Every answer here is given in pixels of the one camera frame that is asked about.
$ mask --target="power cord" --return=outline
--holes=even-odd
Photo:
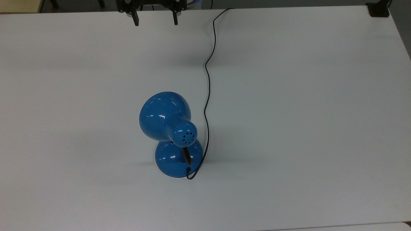
[[[186,170],[187,170],[187,172],[186,172],[186,177],[187,177],[187,179],[189,179],[189,180],[192,180],[192,179],[197,175],[197,173],[198,173],[198,171],[199,171],[201,165],[203,164],[204,159],[206,158],[206,155],[207,155],[208,143],[210,142],[210,128],[209,128],[209,126],[208,126],[206,109],[207,109],[208,101],[210,100],[210,85],[211,85],[211,84],[210,84],[210,74],[208,73],[207,64],[208,64],[208,62],[210,61],[212,55],[214,54],[214,51],[215,51],[215,43],[216,43],[216,41],[217,41],[217,36],[216,36],[216,34],[215,34],[215,20],[216,20],[218,17],[220,17],[224,12],[228,11],[229,9],[234,9],[234,8],[225,9],[223,12],[221,12],[221,13],[212,21],[212,29],[214,30],[214,47],[213,47],[213,49],[212,49],[212,52],[211,52],[210,57],[208,58],[208,60],[206,61],[205,65],[204,65],[205,71],[207,72],[207,76],[208,76],[208,96],[207,96],[207,101],[205,102],[206,105],[204,106],[204,118],[205,118],[205,121],[206,121],[205,123],[207,124],[207,145],[205,146],[203,158],[201,158],[200,164],[199,164],[198,168],[194,171],[193,176],[189,177],[189,172],[191,171],[191,168],[188,167],[188,168],[186,169]]]

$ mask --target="blue lamp shade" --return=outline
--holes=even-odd
[[[175,92],[155,94],[141,109],[141,130],[159,141],[155,152],[156,163],[169,176],[185,177],[187,167],[190,167],[191,174],[200,164],[203,150],[197,141],[197,128],[190,120],[187,101]]]

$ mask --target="black clamp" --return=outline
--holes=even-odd
[[[115,0],[117,10],[120,13],[125,12],[133,17],[134,24],[139,25],[139,16],[137,15],[137,9],[142,5],[161,4],[165,8],[173,12],[174,24],[177,25],[177,13],[187,9],[187,0],[131,0],[130,3],[126,3],[125,0]]]
[[[390,15],[388,11],[388,2],[390,0],[380,0],[377,3],[367,3],[368,12],[371,17],[387,18]]]

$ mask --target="desk lamp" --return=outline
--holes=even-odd
[[[197,140],[197,128],[190,121],[191,111],[185,99],[174,92],[153,95],[140,112],[144,134],[159,141],[155,161],[171,177],[185,177],[200,165],[203,149]]]

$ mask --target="cable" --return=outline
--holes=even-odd
[[[213,49],[212,49],[212,52],[211,52],[210,57],[208,58],[208,60],[207,60],[206,63],[204,64],[204,68],[205,68],[205,71],[207,72],[207,76],[208,76],[208,96],[207,96],[207,101],[205,102],[206,105],[204,106],[204,118],[205,118],[205,121],[206,121],[205,123],[207,124],[207,145],[205,146],[203,158],[201,158],[200,164],[199,164],[198,168],[194,171],[193,176],[189,177],[189,174],[188,174],[188,173],[191,171],[191,168],[188,167],[188,168],[186,169],[186,170],[187,170],[187,172],[186,172],[186,177],[187,177],[187,179],[189,179],[189,180],[192,180],[192,179],[197,175],[197,173],[198,173],[198,171],[199,171],[201,165],[203,164],[204,159],[206,158],[206,155],[207,155],[208,143],[210,142],[210,128],[209,128],[209,126],[208,126],[206,109],[207,109],[208,101],[210,100],[210,85],[211,85],[211,84],[210,84],[210,74],[208,73],[207,64],[208,64],[208,62],[210,61],[212,55],[214,54],[215,44],[216,44],[216,41],[217,41],[217,36],[216,36],[216,34],[215,34],[215,20],[216,20],[218,17],[220,17],[224,12],[226,12],[227,10],[229,10],[229,9],[234,9],[234,8],[225,9],[223,12],[221,12],[221,13],[212,21],[212,29],[213,29],[213,31],[214,31],[214,47],[213,47]]]

